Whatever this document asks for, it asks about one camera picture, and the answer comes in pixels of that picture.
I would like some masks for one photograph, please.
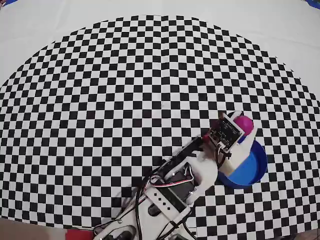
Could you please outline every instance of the blue container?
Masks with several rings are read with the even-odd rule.
[[[314,7],[316,9],[320,9],[320,2],[317,0],[306,0],[307,3],[311,6]]]
[[[254,140],[246,160],[230,176],[219,171],[218,179],[233,189],[245,189],[261,180],[267,171],[267,165],[268,159],[264,148]]]

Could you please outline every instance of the pink ball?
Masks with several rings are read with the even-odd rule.
[[[245,136],[249,135],[254,129],[254,122],[247,116],[237,116],[234,122],[244,131]]]

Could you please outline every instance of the checkerboard mat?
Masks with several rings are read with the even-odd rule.
[[[140,15],[72,32],[0,88],[0,215],[92,227],[218,111],[258,127],[267,173],[218,181],[187,223],[203,239],[267,239],[318,227],[319,102],[285,64],[196,18]]]

